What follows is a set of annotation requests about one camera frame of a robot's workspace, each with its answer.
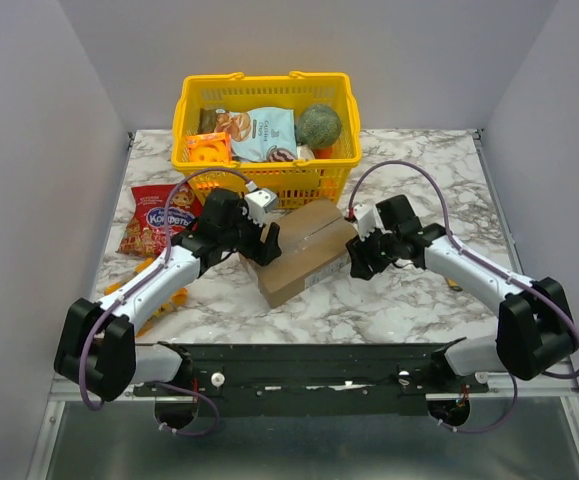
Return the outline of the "brown cardboard express box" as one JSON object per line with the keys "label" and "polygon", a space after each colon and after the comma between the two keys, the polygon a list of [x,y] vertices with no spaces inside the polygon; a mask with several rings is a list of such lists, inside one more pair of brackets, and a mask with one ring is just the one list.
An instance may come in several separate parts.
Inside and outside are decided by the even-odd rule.
{"label": "brown cardboard express box", "polygon": [[356,236],[336,204],[314,200],[277,221],[281,255],[267,266],[241,258],[271,308],[277,308],[350,263],[346,243]]}

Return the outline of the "yellow utility knife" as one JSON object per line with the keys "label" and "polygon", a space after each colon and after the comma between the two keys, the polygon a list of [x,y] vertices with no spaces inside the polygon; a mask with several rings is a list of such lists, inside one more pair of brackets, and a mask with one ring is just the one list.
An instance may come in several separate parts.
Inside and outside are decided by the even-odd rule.
{"label": "yellow utility knife", "polygon": [[456,291],[456,292],[462,291],[462,288],[453,280],[447,279],[446,283],[451,290]]}

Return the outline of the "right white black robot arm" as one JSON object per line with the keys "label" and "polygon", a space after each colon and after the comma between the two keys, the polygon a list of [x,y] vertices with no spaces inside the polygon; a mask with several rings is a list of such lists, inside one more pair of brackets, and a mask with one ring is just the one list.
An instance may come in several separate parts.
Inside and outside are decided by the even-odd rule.
{"label": "right white black robot arm", "polygon": [[429,379],[449,392],[465,376],[508,372],[531,380],[574,353],[579,343],[563,321],[569,312],[563,288],[551,278],[535,281],[492,264],[451,239],[440,224],[421,224],[404,195],[350,210],[356,236],[346,248],[352,277],[369,280],[398,261],[456,282],[495,314],[492,336],[458,339],[436,352]]}

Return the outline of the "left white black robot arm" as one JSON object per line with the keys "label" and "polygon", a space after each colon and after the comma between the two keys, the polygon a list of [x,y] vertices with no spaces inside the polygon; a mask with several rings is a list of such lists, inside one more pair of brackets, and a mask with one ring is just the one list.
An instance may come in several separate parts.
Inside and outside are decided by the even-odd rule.
{"label": "left white black robot arm", "polygon": [[281,254],[280,227],[264,223],[278,198],[268,189],[245,196],[217,188],[201,214],[141,273],[96,302],[75,301],[67,311],[54,359],[57,374],[78,384],[81,393],[115,400],[130,385],[155,383],[170,395],[191,380],[179,347],[139,345],[146,321],[174,293],[218,265],[230,253],[266,266]]}

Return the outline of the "yellow plastic shopping basket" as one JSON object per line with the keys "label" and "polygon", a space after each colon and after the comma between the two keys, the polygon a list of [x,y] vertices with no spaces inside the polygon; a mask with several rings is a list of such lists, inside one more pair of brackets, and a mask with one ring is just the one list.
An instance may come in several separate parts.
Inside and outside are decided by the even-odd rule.
{"label": "yellow plastic shopping basket", "polygon": [[193,160],[187,145],[187,138],[199,131],[202,110],[246,112],[280,107],[301,114],[318,103],[332,107],[342,124],[341,135],[330,147],[327,158],[258,163],[240,160],[222,165],[275,192],[284,209],[299,208],[322,198],[337,202],[348,175],[362,156],[358,105],[349,77],[340,72],[293,71],[284,76],[247,76],[238,72],[187,77],[173,118],[172,166],[189,175],[212,165]]}

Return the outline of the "orange yellow snack bag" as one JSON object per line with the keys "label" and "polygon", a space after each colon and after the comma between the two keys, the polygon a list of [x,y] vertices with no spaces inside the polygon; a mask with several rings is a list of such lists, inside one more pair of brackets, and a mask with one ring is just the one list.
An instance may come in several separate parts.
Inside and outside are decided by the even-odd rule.
{"label": "orange yellow snack bag", "polygon": [[[134,277],[138,274],[142,273],[147,267],[149,267],[154,262],[154,258],[147,258],[146,260],[142,261],[138,266],[136,266],[133,271],[125,276],[123,276],[120,280],[115,281],[114,283],[106,286],[104,288],[103,293],[105,295],[109,295],[129,281],[131,281]],[[172,312],[175,312],[178,308],[182,307],[188,297],[188,291],[186,288],[178,289],[174,294],[170,296],[170,298],[163,303],[160,307],[158,307],[151,316],[146,320],[146,322],[142,325],[142,327],[137,331],[136,336],[141,337],[144,336],[147,332],[149,332],[154,326],[158,324],[160,318],[168,315]]]}

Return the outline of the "light blue chips bag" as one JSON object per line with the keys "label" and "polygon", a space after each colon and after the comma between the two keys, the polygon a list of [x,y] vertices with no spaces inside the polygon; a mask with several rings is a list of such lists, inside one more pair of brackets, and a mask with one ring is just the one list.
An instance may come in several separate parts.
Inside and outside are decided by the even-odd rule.
{"label": "light blue chips bag", "polygon": [[291,109],[261,107],[243,112],[217,109],[213,131],[229,135],[233,155],[241,160],[264,162],[278,149],[291,157],[297,153]]}

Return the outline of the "orange toy package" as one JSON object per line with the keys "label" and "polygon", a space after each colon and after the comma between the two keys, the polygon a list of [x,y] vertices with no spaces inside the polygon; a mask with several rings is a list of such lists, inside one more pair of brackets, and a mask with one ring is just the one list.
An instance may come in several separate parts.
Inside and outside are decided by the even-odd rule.
{"label": "orange toy package", "polygon": [[190,162],[227,164],[232,160],[231,137],[226,132],[188,136],[186,146]]}

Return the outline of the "red candy bag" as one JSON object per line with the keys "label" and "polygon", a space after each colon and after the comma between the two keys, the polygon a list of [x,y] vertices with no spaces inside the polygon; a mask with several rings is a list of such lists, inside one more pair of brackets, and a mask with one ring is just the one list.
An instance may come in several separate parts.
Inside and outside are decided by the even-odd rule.
{"label": "red candy bag", "polygon": [[187,184],[174,195],[165,214],[165,202],[174,187],[174,184],[153,184],[131,188],[135,209],[125,227],[118,253],[157,257],[166,247],[165,218],[173,236],[200,215],[202,204]]}

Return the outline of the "green round melon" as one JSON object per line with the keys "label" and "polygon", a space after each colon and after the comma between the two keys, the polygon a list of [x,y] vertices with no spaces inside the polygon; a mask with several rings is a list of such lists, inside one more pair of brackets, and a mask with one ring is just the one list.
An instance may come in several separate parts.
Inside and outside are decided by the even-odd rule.
{"label": "green round melon", "polygon": [[336,111],[326,104],[313,104],[297,120],[295,133],[299,143],[311,149],[329,148],[342,132],[342,122]]}

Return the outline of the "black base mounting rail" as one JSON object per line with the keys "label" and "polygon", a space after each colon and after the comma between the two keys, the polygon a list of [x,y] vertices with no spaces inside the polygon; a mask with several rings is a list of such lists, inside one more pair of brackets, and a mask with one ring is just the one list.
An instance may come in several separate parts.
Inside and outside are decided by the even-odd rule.
{"label": "black base mounting rail", "polygon": [[440,364],[442,345],[185,344],[176,385],[196,389],[224,417],[400,414],[485,393],[486,382]]}

